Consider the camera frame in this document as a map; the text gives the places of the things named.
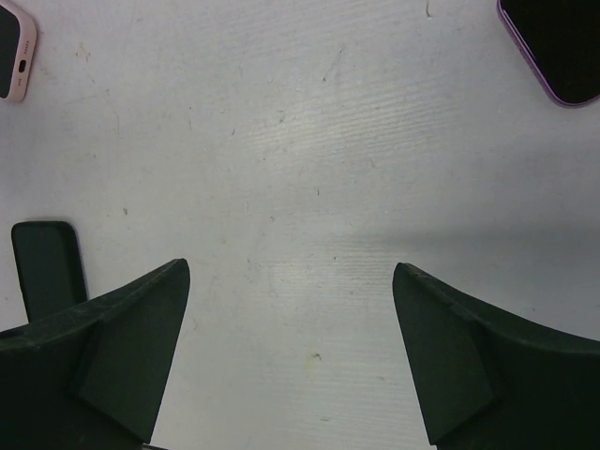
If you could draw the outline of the large phone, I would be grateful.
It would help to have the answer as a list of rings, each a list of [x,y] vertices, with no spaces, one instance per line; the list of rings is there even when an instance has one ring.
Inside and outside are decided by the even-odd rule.
[[[497,9],[554,101],[580,107],[599,99],[597,0],[499,1]]]

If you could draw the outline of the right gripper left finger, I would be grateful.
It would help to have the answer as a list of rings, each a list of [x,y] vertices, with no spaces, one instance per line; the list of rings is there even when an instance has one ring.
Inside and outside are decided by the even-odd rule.
[[[4,449],[150,443],[190,287],[175,259],[129,284],[1,334]]]

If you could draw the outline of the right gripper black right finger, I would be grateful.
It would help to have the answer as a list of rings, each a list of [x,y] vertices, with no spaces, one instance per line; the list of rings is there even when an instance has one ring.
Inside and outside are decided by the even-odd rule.
[[[528,321],[408,264],[397,320],[429,443],[439,449],[595,449],[599,344]]]

